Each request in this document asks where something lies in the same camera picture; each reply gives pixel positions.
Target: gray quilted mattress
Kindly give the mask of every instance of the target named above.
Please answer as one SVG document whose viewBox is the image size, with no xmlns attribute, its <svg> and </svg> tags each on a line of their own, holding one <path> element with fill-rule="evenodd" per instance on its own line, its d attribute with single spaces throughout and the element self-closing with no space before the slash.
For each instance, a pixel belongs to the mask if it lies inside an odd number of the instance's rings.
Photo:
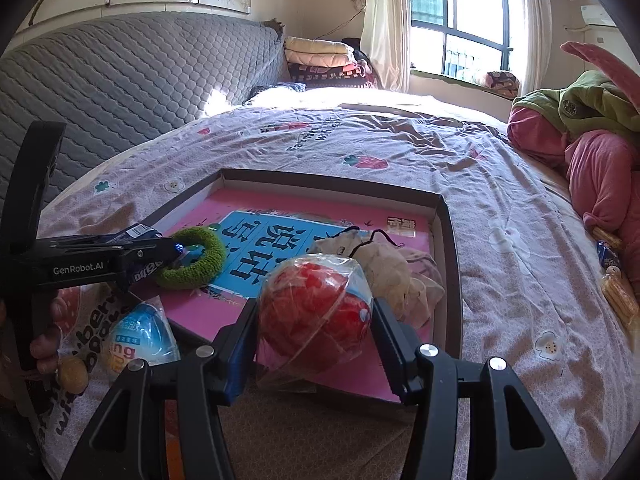
<svg viewBox="0 0 640 480">
<path fill-rule="evenodd" d="M 121 14 L 60 28 L 0 59 L 0 208 L 31 121 L 67 124 L 45 201 L 108 158 L 244 102 L 284 67 L 274 28 L 198 12 Z"/>
</svg>

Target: blue wrapper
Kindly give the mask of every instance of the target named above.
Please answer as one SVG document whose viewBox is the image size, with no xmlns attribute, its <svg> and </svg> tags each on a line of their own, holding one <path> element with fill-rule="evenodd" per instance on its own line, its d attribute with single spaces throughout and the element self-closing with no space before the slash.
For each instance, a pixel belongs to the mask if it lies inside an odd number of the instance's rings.
<svg viewBox="0 0 640 480">
<path fill-rule="evenodd" d="M 113 378 L 133 359 L 144 359 L 151 366 L 180 359 L 164 310 L 149 303 L 140 303 L 122 318 L 105 343 Z"/>
<path fill-rule="evenodd" d="M 604 240 L 598 240 L 597 246 L 598 259 L 600 260 L 600 265 L 603 269 L 608 269 L 609 267 L 617 267 L 622 270 L 620 259 L 609 244 L 607 244 Z"/>
<path fill-rule="evenodd" d="M 131 242 L 133 240 L 149 240 L 152 238 L 162 238 L 162 233 L 144 224 L 133 224 L 131 227 L 123 229 L 119 233 L 105 235 L 100 238 L 101 243 L 113 244 L 118 242 Z M 180 244 L 175 245 L 175 257 L 180 256 L 183 247 Z M 156 270 L 162 267 L 163 262 L 149 262 L 144 265 L 132 264 L 127 267 L 127 279 L 129 284 L 139 282 L 143 278 L 152 275 Z"/>
</svg>

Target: pink fabric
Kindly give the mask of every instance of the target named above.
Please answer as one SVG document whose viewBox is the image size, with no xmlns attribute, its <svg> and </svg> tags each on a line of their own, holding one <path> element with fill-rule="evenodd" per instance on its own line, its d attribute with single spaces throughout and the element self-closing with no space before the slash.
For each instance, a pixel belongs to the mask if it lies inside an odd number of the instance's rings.
<svg viewBox="0 0 640 480">
<path fill-rule="evenodd" d="M 567 134 L 558 132 L 542 114 L 530 108 L 512 108 L 507 136 L 516 149 L 566 175 Z"/>
<path fill-rule="evenodd" d="M 622 266 L 640 301 L 640 163 L 638 150 L 607 130 L 583 134 L 566 150 L 571 203 L 587 229 L 618 231 Z"/>
<path fill-rule="evenodd" d="M 594 44 L 567 41 L 560 48 L 600 69 L 615 86 L 626 95 L 629 102 L 640 111 L 640 76 L 612 53 Z"/>
<path fill-rule="evenodd" d="M 638 150 L 607 130 L 580 136 L 566 149 L 571 203 L 585 227 L 616 231 L 625 219 Z"/>
<path fill-rule="evenodd" d="M 640 171 L 631 173 L 629 209 L 618 235 L 626 243 L 622 252 L 622 266 L 640 301 Z"/>
</svg>

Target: window sill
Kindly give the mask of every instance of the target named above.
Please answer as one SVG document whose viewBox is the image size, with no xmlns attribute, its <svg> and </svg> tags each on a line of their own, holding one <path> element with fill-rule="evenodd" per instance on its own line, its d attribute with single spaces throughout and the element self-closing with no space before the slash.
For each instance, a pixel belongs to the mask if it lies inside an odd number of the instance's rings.
<svg viewBox="0 0 640 480">
<path fill-rule="evenodd" d="M 474 83 L 469 83 L 467 81 L 462 81 L 462 79 L 455 79 L 453 77 L 449 77 L 447 75 L 442 75 L 442 74 L 433 74 L 431 72 L 423 72 L 422 70 L 416 70 L 415 68 L 411 69 L 411 75 L 415 75 L 416 77 L 425 77 L 428 79 L 440 79 L 441 81 L 444 81 L 446 83 L 449 84 L 456 84 L 456 85 L 460 85 L 466 88 L 471 88 L 473 90 L 481 90 L 482 92 L 487 92 L 489 94 L 495 95 L 497 97 L 500 97 L 502 99 L 505 99 L 507 101 L 513 101 L 512 98 L 510 97 L 506 97 L 504 95 L 500 95 L 497 92 L 494 92 L 493 90 L 491 90 L 490 88 L 487 88 L 485 86 L 480 86 L 480 85 L 476 85 Z"/>
</svg>

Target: green blanket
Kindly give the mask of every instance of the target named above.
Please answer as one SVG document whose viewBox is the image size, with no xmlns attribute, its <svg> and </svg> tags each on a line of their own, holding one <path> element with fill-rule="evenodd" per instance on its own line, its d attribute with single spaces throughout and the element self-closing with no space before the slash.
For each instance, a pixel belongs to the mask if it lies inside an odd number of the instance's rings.
<svg viewBox="0 0 640 480">
<path fill-rule="evenodd" d="M 536 90 L 513 102 L 541 113 L 571 142 L 592 130 L 609 130 L 640 144 L 640 114 L 611 79 L 597 70 L 564 90 Z"/>
</svg>

